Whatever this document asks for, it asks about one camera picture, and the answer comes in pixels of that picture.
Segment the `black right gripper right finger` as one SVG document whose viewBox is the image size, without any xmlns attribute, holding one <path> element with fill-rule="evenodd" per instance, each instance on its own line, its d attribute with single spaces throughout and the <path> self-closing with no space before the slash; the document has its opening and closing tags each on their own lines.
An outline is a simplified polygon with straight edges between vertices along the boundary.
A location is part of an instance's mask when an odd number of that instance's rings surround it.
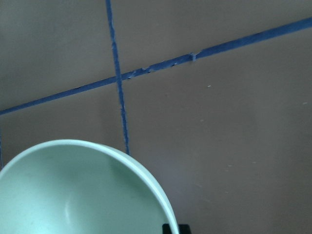
<svg viewBox="0 0 312 234">
<path fill-rule="evenodd" d="M 177 220 L 180 234 L 191 234 L 190 219 L 179 218 Z"/>
</svg>

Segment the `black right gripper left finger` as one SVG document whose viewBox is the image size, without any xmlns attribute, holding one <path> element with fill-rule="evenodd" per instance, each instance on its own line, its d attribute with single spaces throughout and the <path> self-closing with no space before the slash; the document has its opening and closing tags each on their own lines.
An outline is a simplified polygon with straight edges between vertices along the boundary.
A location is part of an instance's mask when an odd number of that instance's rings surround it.
<svg viewBox="0 0 312 234">
<path fill-rule="evenodd" d="M 171 234 L 171 227 L 170 224 L 168 222 L 165 222 L 162 224 L 162 233 L 163 234 Z"/>
</svg>

